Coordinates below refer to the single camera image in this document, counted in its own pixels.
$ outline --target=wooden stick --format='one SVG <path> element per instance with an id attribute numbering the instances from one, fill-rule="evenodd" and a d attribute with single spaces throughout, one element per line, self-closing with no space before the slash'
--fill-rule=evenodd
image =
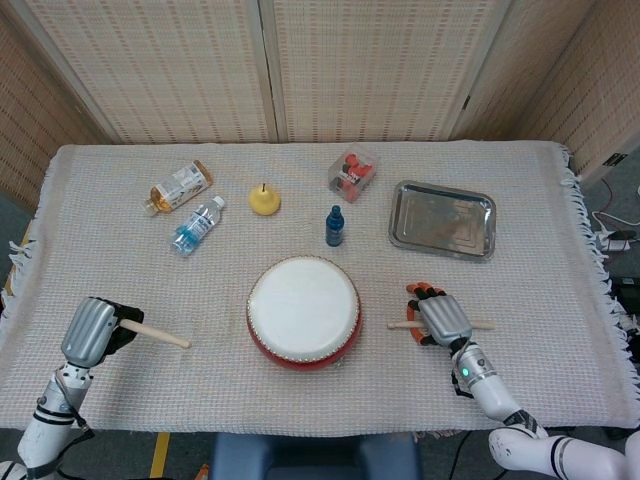
<path id="1" fill-rule="evenodd" d="M 477 330 L 495 330 L 496 328 L 496 324 L 493 322 L 471 322 L 471 326 Z M 387 328 L 389 330 L 408 330 L 411 328 L 426 329 L 427 326 L 424 324 L 424 322 L 395 322 L 387 323 Z"/>
<path id="2" fill-rule="evenodd" d="M 120 320 L 119 325 L 122 328 L 131 330 L 132 332 L 141 333 L 142 335 L 153 337 L 163 342 L 172 343 L 173 345 L 178 345 L 179 347 L 182 347 L 182 348 L 191 348 L 191 342 L 189 340 L 176 337 L 175 335 L 171 335 L 170 333 L 165 332 L 164 330 L 159 330 L 157 328 L 153 328 L 148 325 L 143 325 L 141 323 L 134 322 L 133 320 L 124 318 Z"/>

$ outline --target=robot finger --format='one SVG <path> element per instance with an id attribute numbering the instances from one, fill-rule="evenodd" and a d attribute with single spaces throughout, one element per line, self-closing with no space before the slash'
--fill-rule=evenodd
<path id="1" fill-rule="evenodd" d="M 410 283 L 409 285 L 407 285 L 405 287 L 405 289 L 407 290 L 408 293 L 411 293 L 411 294 L 415 295 L 415 292 L 416 292 L 416 290 L 418 288 L 423 288 L 420 285 L 421 285 L 420 283 Z"/>
<path id="2" fill-rule="evenodd" d="M 439 295 L 438 291 L 431 286 L 427 289 L 416 288 L 413 293 L 415 293 L 420 300 L 426 300 L 427 298 L 436 297 Z"/>
<path id="3" fill-rule="evenodd" d="M 435 297 L 435 296 L 444 296 L 444 295 L 446 295 L 446 294 L 447 294 L 447 293 L 446 293 L 444 290 L 442 290 L 441 288 L 434 287 L 434 286 L 432 286 L 432 285 L 431 285 L 431 284 L 429 284 L 429 283 L 423 283 L 423 282 L 420 282 L 420 283 L 418 283 L 418 285 L 419 285 L 419 286 L 420 286 L 420 288 L 422 288 L 422 289 L 425 291 L 425 293 L 426 293 L 427 295 L 429 295 L 430 297 Z"/>
<path id="4" fill-rule="evenodd" d="M 418 307 L 418 302 L 416 302 L 415 300 L 411 300 L 407 304 L 407 320 L 408 321 L 410 322 L 415 321 L 416 310 L 418 310 L 417 307 Z M 410 328 L 409 333 L 411 334 L 411 336 L 413 337 L 413 339 L 416 341 L 418 345 L 425 346 L 425 345 L 434 344 L 435 341 L 433 340 L 433 337 L 431 337 L 429 330 L 424 325 L 420 325 L 421 323 L 422 322 L 416 321 L 416 328 Z"/>

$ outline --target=red drum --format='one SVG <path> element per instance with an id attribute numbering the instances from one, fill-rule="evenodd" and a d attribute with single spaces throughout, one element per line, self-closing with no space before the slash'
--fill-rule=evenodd
<path id="1" fill-rule="evenodd" d="M 360 329 L 360 300 L 351 279 L 318 257 L 292 257 L 267 270 L 247 302 L 251 337 L 274 362 L 314 370 L 336 362 Z"/>

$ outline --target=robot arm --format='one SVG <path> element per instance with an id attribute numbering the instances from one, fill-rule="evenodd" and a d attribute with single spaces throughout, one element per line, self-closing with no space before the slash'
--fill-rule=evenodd
<path id="1" fill-rule="evenodd" d="M 0 474 L 4 466 L 4 472 L 11 468 L 10 475 L 16 478 L 53 480 L 66 449 L 93 437 L 78 412 L 93 379 L 90 369 L 136 336 L 130 330 L 118 328 L 123 318 L 142 323 L 144 313 L 101 298 L 88 297 L 80 303 L 62 342 L 67 361 L 53 373 L 38 398 L 33 419 L 18 446 L 26 471 L 20 465 L 3 464 Z M 83 433 L 65 447 L 74 421 Z M 23 472 L 27 477 L 17 476 Z"/>
<path id="2" fill-rule="evenodd" d="M 610 448 L 566 436 L 549 437 L 471 341 L 471 323 L 455 298 L 428 284 L 409 285 L 407 290 L 418 297 L 418 310 L 434 342 L 450 349 L 454 372 L 482 411 L 504 424 L 489 435 L 491 455 L 501 467 L 564 480 L 640 480 L 640 432 L 627 441 L 626 459 Z"/>

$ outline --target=water bottle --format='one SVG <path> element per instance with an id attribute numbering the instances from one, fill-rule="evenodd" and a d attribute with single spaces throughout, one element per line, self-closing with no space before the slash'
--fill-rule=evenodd
<path id="1" fill-rule="evenodd" d="M 220 222 L 220 211 L 224 206 L 225 201 L 220 197 L 200 205 L 189 220 L 176 229 L 171 248 L 185 257 L 193 252 L 209 230 Z"/>
<path id="2" fill-rule="evenodd" d="M 327 216 L 326 241 L 330 247 L 337 247 L 342 243 L 344 230 L 344 217 L 340 213 L 340 207 L 331 207 L 331 213 Z"/>

